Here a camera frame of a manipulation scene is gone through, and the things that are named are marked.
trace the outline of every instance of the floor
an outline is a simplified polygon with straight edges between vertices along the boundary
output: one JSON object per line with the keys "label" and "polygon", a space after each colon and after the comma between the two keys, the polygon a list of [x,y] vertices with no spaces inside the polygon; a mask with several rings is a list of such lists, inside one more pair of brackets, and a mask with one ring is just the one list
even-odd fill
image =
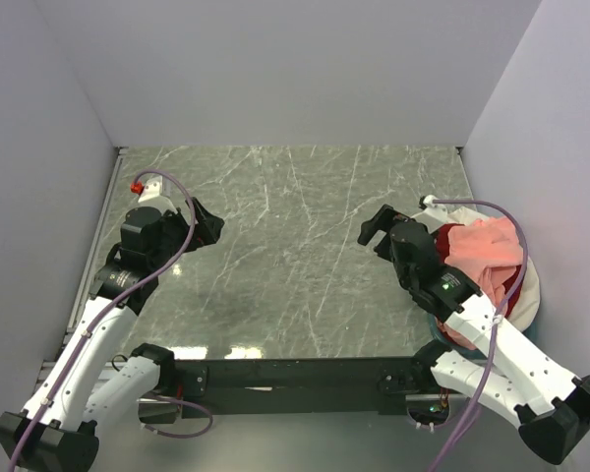
{"label": "floor", "polygon": [[160,278],[123,352],[150,342],[188,359],[410,356],[431,339],[391,264],[356,238],[382,204],[412,213],[422,195],[469,197],[454,147],[123,149],[95,269],[149,167],[225,227]]}

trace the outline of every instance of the pile of clothes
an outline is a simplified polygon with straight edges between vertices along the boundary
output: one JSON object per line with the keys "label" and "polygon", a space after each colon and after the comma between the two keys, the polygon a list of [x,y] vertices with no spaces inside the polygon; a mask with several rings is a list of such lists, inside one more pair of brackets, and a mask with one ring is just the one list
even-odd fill
{"label": "pile of clothes", "polygon": [[[449,215],[450,223],[437,233],[442,262],[457,267],[474,280],[497,306],[520,273],[522,248],[515,227],[507,218],[489,218],[463,207]],[[504,316],[520,331],[531,325],[540,306],[540,280],[529,260],[523,283],[503,307]],[[446,325],[438,328],[450,341],[476,349],[464,336]]]}

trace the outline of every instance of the red connector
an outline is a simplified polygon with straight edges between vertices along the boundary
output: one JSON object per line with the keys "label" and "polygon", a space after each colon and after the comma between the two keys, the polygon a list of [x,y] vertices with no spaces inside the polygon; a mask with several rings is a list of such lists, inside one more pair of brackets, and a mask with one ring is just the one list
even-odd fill
{"label": "red connector", "polygon": [[143,190],[145,189],[145,186],[143,185],[142,182],[138,181],[138,182],[134,182],[133,184],[131,184],[131,186],[129,186],[129,188],[131,189],[131,191],[134,194],[140,195],[143,192]]}

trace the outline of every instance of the white wall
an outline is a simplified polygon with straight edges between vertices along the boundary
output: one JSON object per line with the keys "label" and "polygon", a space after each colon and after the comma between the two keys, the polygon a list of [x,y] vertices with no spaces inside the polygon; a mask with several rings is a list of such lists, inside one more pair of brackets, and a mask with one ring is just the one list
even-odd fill
{"label": "white wall", "polygon": [[[543,346],[590,374],[590,0],[542,2],[463,156],[474,195],[526,228]],[[574,457],[590,471],[590,435]]]}
{"label": "white wall", "polygon": [[36,0],[115,145],[464,145],[539,0]]}
{"label": "white wall", "polygon": [[58,347],[113,161],[32,0],[0,0],[0,413]]}

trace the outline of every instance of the clothing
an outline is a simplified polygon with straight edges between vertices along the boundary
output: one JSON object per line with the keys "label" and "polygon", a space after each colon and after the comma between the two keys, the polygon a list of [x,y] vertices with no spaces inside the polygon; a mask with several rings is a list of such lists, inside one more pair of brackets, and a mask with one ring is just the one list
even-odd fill
{"label": "clothing", "polygon": [[[474,280],[497,306],[519,274],[522,248],[515,227],[507,218],[476,219],[468,226],[447,224],[440,228],[436,246],[442,260],[457,267]],[[522,285],[503,307],[509,316],[516,305]],[[438,323],[441,331],[457,344],[476,347],[458,332]]]}

